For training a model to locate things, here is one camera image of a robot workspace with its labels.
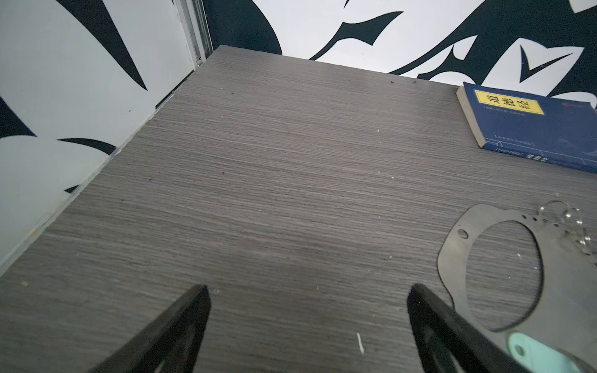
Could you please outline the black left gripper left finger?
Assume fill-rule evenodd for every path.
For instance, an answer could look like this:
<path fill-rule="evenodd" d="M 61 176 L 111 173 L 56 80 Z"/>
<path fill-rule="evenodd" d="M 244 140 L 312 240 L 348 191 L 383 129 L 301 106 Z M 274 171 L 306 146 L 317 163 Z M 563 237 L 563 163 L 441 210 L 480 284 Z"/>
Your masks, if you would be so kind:
<path fill-rule="evenodd" d="M 211 298 L 191 287 L 139 334 L 91 372 L 192 372 L 204 338 Z"/>

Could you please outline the blue book yellow label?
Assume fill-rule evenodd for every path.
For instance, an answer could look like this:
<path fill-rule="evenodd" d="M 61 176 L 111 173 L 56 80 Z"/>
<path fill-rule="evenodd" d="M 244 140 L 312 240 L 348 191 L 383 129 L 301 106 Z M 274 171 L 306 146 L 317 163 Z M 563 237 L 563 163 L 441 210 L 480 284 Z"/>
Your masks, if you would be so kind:
<path fill-rule="evenodd" d="M 590 104 L 467 82 L 456 96 L 479 148 L 596 172 L 596 111 Z"/>

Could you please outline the silver keyring cluster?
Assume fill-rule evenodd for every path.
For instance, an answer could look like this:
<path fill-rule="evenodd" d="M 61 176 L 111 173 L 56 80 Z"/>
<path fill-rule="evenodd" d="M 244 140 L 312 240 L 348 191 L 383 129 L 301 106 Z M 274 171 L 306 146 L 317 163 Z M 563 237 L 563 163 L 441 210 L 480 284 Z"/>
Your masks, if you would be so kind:
<path fill-rule="evenodd" d="M 549 200 L 539 208 L 538 215 L 547 225 L 563 228 L 564 236 L 571 239 L 585 255 L 596 253 L 579 208 L 572 207 L 564 200 Z"/>

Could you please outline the green translucent plastic case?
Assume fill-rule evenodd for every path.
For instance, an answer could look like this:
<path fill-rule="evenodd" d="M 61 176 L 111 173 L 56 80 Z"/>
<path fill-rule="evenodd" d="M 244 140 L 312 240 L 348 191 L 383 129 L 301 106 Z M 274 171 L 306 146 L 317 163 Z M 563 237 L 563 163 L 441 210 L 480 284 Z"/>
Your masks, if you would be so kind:
<path fill-rule="evenodd" d="M 519 332 L 508 335 L 507 347 L 511 357 L 531 372 L 596 372 L 595 368 L 580 358 L 553 349 Z"/>

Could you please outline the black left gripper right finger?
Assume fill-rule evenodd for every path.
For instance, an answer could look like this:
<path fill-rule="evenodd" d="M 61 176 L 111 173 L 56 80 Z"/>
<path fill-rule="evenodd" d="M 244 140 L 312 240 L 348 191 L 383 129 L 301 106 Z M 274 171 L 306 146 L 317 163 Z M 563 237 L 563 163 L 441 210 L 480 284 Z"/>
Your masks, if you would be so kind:
<path fill-rule="evenodd" d="M 425 372 L 526 372 L 423 284 L 407 297 L 407 311 Z"/>

